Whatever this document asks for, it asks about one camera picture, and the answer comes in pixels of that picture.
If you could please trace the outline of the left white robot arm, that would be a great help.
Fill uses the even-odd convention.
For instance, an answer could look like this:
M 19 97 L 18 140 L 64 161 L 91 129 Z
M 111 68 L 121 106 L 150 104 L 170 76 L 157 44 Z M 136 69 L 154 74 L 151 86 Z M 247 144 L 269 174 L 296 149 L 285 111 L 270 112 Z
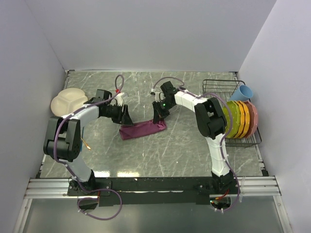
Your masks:
M 96 191 L 96 181 L 93 170 L 80 156 L 83 127 L 100 117 L 109 118 L 120 125 L 134 125 L 128 106 L 123 103 L 125 93 L 117 91 L 113 95 L 109 91 L 98 89 L 96 94 L 72 113 L 51 117 L 43 145 L 44 153 L 67 168 L 85 195 Z

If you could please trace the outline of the gold metal spoon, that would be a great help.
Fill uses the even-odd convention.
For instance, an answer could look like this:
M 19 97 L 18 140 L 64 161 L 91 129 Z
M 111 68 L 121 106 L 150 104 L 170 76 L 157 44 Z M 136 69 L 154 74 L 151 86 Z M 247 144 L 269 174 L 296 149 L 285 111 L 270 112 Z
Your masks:
M 83 138 L 81 138 L 81 141 L 88 150 L 91 150 L 91 147 L 88 145 L 88 143 Z

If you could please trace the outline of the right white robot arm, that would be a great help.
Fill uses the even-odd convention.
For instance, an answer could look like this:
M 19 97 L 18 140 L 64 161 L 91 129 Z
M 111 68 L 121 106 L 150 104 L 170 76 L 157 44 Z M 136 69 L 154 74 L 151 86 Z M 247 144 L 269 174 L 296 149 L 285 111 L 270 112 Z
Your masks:
M 151 90 L 156 124 L 170 114 L 170 109 L 179 105 L 195 113 L 197 128 L 206 139 L 212 160 L 212 187 L 217 193 L 224 193 L 230 186 L 232 175 L 224 142 L 227 121 L 216 97 L 210 99 L 197 96 L 185 88 L 175 88 L 170 81 L 161 85 L 161 92 Z

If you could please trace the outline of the purple cloth napkin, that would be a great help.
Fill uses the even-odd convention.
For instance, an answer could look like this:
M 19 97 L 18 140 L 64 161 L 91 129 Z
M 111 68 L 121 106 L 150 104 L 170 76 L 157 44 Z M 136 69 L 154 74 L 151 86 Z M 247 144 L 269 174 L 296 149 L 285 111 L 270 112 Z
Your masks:
M 166 130 L 167 125 L 164 120 L 153 123 L 153 120 L 137 122 L 133 126 L 121 125 L 119 133 L 122 140 L 129 140 L 149 136 Z

